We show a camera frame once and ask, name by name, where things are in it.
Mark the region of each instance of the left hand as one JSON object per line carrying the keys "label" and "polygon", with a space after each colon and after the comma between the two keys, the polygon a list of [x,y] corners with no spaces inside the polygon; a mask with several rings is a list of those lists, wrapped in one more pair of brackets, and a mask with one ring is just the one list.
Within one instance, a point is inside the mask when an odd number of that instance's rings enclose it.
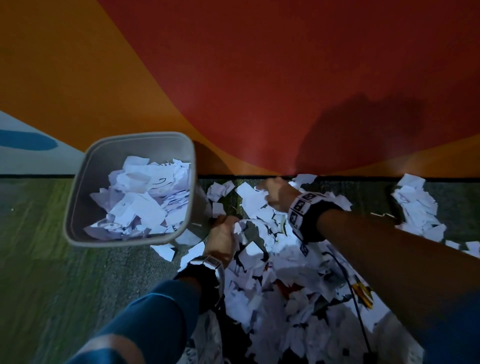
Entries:
{"label": "left hand", "polygon": [[204,255],[211,255],[222,261],[226,268],[235,253],[233,225],[239,221],[235,216],[219,216],[213,224],[205,244]]}

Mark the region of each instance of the black wrist strap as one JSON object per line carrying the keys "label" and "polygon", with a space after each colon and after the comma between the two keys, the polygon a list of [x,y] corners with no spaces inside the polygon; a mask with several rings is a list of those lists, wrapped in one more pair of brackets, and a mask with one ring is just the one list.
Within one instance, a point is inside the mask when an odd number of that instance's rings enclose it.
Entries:
{"label": "black wrist strap", "polygon": [[325,201],[324,196],[307,192],[298,196],[288,210],[288,221],[293,233],[304,243],[325,240],[317,230],[317,220],[327,210],[343,210],[337,204]]}
{"label": "black wrist strap", "polygon": [[174,279],[183,277],[195,278],[202,287],[200,313],[202,314],[214,308],[220,299],[218,296],[218,280],[215,276],[215,271],[204,265],[188,264],[184,270],[178,272]]}

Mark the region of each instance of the bin rim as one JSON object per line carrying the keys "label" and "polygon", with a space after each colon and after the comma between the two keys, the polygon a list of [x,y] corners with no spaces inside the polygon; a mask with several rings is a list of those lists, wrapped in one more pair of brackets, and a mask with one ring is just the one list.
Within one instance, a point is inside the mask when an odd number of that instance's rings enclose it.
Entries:
{"label": "bin rim", "polygon": [[189,191],[190,191],[190,194],[195,193],[194,189],[196,187],[196,182],[197,182],[197,170],[196,170],[197,163],[196,163],[195,146],[193,144],[193,141],[186,134],[180,133],[180,132],[146,132],[146,133],[113,135],[113,136],[108,136],[102,139],[98,139],[96,142],[90,145],[85,151],[85,155],[80,165],[80,169],[75,174],[75,177],[72,182],[72,187],[70,189],[70,194],[68,197],[68,203],[66,206],[66,210],[63,218],[63,225],[62,225],[63,236],[65,237],[65,239],[69,244],[74,246],[85,247],[85,248],[113,248],[113,247],[125,247],[125,246],[139,246],[139,245],[147,245],[147,244],[164,245],[178,238],[187,229],[188,222],[190,221],[192,216],[193,198],[189,200],[187,213],[185,214],[185,220],[182,222],[182,224],[177,229],[177,231],[169,234],[165,234],[162,236],[146,237],[146,238],[131,239],[131,240],[112,240],[112,241],[97,240],[97,241],[87,242],[87,241],[78,241],[78,240],[72,239],[72,237],[69,234],[69,230],[67,229],[69,220],[71,220],[71,214],[74,211],[75,205],[77,203],[78,191],[79,191],[78,187],[80,186],[84,178],[84,171],[88,166],[92,153],[94,153],[95,150],[100,146],[105,145],[106,143],[109,143],[109,142],[117,142],[121,139],[147,138],[147,137],[155,137],[155,136],[177,136],[185,139],[185,141],[188,144],[190,144],[192,148],[192,158],[191,158],[191,161],[189,162],[190,163],[189,174],[191,176]]}

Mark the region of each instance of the hand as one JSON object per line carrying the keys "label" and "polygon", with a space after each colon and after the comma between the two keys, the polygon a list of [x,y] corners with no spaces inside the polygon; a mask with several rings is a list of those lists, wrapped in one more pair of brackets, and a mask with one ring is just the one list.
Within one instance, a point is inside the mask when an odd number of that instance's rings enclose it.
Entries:
{"label": "hand", "polygon": [[235,253],[233,225],[239,221],[235,216],[219,216],[213,224],[205,244],[204,255],[211,255],[222,261],[226,268]]}
{"label": "hand", "polygon": [[257,190],[267,190],[265,197],[268,204],[275,210],[288,212],[293,200],[301,194],[296,188],[290,186],[282,177],[268,178],[257,186]]}

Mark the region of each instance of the right hand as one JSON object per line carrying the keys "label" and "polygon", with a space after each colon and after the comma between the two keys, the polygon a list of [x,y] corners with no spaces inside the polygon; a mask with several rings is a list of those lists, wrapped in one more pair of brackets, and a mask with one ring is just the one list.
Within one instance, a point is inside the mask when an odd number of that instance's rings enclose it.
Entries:
{"label": "right hand", "polygon": [[258,190],[267,190],[265,197],[268,204],[275,210],[288,212],[293,200],[301,194],[299,190],[290,186],[287,181],[281,177],[268,178],[257,185]]}

